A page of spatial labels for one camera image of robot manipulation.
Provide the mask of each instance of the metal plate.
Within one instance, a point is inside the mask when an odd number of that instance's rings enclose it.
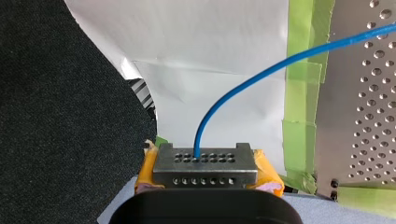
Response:
[[[257,166],[247,143],[238,143],[236,148],[202,148],[201,158],[192,154],[192,148],[161,144],[154,182],[167,188],[243,188],[256,183]]]
[[[331,39],[396,21],[394,0],[337,0]],[[340,185],[395,188],[396,34],[330,53],[317,113],[318,194]]]

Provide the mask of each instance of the green tape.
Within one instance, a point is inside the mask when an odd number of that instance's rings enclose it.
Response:
[[[334,0],[290,0],[288,56],[328,42]],[[316,114],[327,54],[287,68],[283,150],[287,185],[315,193]]]
[[[338,202],[346,207],[396,218],[396,190],[338,188]]]

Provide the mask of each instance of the blue cable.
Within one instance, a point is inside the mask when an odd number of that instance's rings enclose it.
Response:
[[[220,99],[218,99],[217,102],[215,102],[212,107],[207,111],[205,114],[204,118],[201,120],[201,123],[199,124],[197,133],[195,135],[195,141],[194,141],[194,157],[199,158],[200,157],[200,143],[201,143],[201,137],[202,133],[204,132],[205,126],[207,122],[210,120],[210,118],[216,113],[216,111],[228,100],[230,100],[233,96],[238,94],[239,92],[245,90],[247,87],[253,85],[254,83],[262,80],[265,77],[270,76],[274,72],[292,64],[296,63],[302,59],[312,57],[314,55],[323,53],[325,51],[331,51],[334,49],[340,49],[347,47],[349,45],[353,45],[356,43],[359,43],[361,41],[371,39],[373,37],[376,37],[377,35],[387,35],[389,33],[395,32],[396,31],[396,24],[391,24],[391,25],[386,25],[374,30],[370,30],[358,35],[353,35],[351,37],[347,37],[341,40],[334,41],[332,43],[324,44],[312,49],[308,49],[306,51],[294,54],[290,56],[289,58],[276,63],[275,65],[265,69],[264,71],[260,72],[254,77],[251,77],[244,83],[238,85],[237,87],[233,88],[229,92],[227,92],[225,95],[223,95]]]

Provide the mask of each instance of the white paper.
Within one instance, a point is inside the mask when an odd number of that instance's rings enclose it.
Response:
[[[222,94],[286,58],[288,0],[65,2],[125,78],[147,81],[158,135],[176,147],[192,147],[200,119]],[[280,71],[227,103],[209,122],[202,146],[249,142],[284,175],[284,97]]]

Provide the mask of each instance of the perforated metal panel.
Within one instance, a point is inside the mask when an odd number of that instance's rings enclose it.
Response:
[[[396,21],[394,0],[338,0],[331,39]],[[396,34],[330,53],[318,102],[318,193],[396,187]]]

